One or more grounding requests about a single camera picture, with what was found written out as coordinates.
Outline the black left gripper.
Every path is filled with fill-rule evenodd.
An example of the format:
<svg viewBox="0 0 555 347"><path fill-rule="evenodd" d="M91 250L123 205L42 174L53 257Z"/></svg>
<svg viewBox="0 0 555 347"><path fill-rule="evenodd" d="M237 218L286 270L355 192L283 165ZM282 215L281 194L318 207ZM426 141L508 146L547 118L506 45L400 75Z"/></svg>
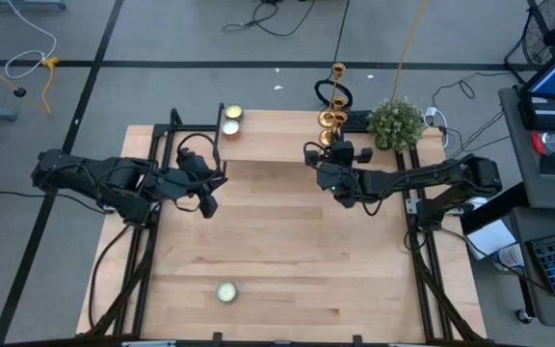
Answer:
<svg viewBox="0 0 555 347"><path fill-rule="evenodd" d="M212 150L216 163L215 169L210 169L202 155L184 147L177 153L179 169L162 169L161 200L178 200L199 197L199 209L205 219L213 217L218 209L218 202L213 193L225 184L227 177L221 170L221 157L216 149Z"/></svg>

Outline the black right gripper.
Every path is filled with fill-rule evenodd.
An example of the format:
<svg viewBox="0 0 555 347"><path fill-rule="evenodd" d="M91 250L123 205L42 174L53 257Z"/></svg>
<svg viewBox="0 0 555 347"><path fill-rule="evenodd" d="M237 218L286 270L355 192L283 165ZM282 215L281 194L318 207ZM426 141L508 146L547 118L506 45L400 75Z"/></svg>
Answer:
<svg viewBox="0 0 555 347"><path fill-rule="evenodd" d="M353 193L352 165L355 150L350 141L339 141L326 147L324 151L306 150L304 162L316 167L317 184L335 196L350 196ZM369 163L373 157L373 149L365 147L355 156L358 163Z"/></svg>

